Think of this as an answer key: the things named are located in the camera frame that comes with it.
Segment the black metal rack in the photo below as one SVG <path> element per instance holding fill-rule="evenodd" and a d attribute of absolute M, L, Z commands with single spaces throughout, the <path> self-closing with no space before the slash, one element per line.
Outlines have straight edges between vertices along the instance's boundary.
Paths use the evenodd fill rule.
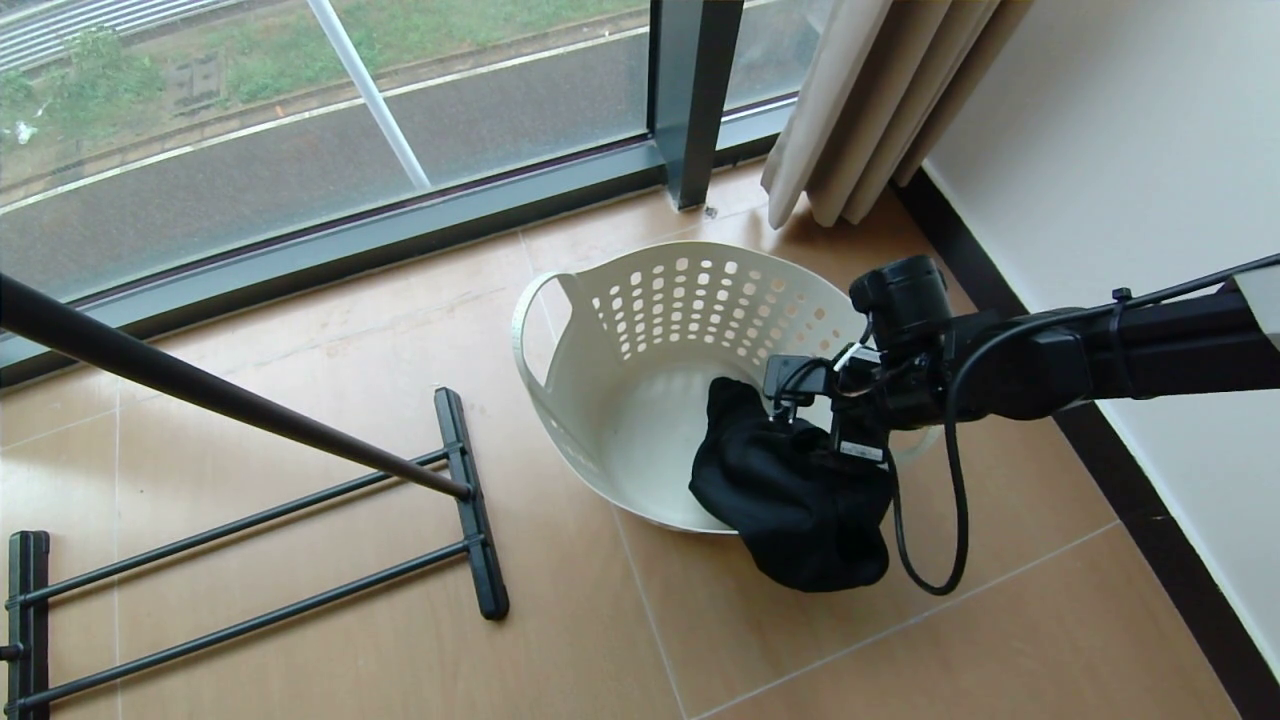
<path fill-rule="evenodd" d="M 9 596 L 5 601 L 9 615 L 9 643 L 0 647 L 0 659 L 9 664 L 9 698 L 4 706 L 9 719 L 47 720 L 50 703 L 58 700 L 233 641 L 463 555 L 471 566 L 480 614 L 488 620 L 500 620 L 507 615 L 509 609 L 507 588 L 498 566 L 484 493 L 480 489 L 471 441 L 462 416 L 462 400 L 452 389 L 435 391 L 435 414 L 440 423 L 444 447 L 413 460 L 404 460 L 150 347 L 4 274 L 0 274 L 0 327 L 228 418 L 380 470 L 54 584 L 49 584 L 51 551 L 49 533 L 44 530 L 14 533 L 9 538 Z M 428 469 L 429 465 L 439 462 L 448 464 L 448 477 Z M 393 477 L 402 477 L 454 497 L 463 537 L 412 560 L 228 628 L 49 687 L 51 598 L 329 502 Z"/>

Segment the black garment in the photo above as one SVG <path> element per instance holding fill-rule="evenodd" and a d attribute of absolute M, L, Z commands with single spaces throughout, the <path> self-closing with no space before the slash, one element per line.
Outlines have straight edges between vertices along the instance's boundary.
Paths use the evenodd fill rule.
<path fill-rule="evenodd" d="M 884 575 L 888 470 L 828 452 L 829 434 L 812 423 L 769 419 L 756 389 L 728 378 L 712 382 L 707 419 L 689 489 L 739 532 L 762 573 L 804 592 Z"/>

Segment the white laundry basket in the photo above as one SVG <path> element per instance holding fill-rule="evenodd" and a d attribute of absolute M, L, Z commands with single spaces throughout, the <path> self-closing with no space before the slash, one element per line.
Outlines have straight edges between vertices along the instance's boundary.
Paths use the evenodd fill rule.
<path fill-rule="evenodd" d="M 572 315 L 544 386 L 525 360 L 524 328 L 543 320 L 530 309 L 553 279 Z M 831 356 L 864 327 L 840 288 L 799 265 L 717 242 L 671 242 L 535 279 L 516 307 L 512 342 L 543 425 L 588 486 L 659 525 L 732 533 L 689 492 L 712 379 L 759 388 L 769 355 Z M 827 427 L 828 406 L 819 398 L 801 416 Z"/>

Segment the road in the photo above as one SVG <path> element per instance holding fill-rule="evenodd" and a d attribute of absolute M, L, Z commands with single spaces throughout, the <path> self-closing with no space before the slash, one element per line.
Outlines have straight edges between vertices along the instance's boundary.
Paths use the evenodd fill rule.
<path fill-rule="evenodd" d="M 636 135 L 646 32 L 388 97 L 435 186 Z M 794 74 L 753 61 L 735 83 Z M 412 195 L 364 105 L 323 111 L 0 209 L 0 268 L 50 295 L 104 286 Z"/>

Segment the curtain fold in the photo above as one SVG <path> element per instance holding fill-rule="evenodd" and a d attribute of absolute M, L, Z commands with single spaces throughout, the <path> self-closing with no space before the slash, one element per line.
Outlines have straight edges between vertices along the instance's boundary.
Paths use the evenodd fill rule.
<path fill-rule="evenodd" d="M 764 167 L 769 224 L 800 193 L 814 220 L 861 220 L 905 184 L 1030 6 L 1030 0 L 840 0 L 796 109 Z"/>

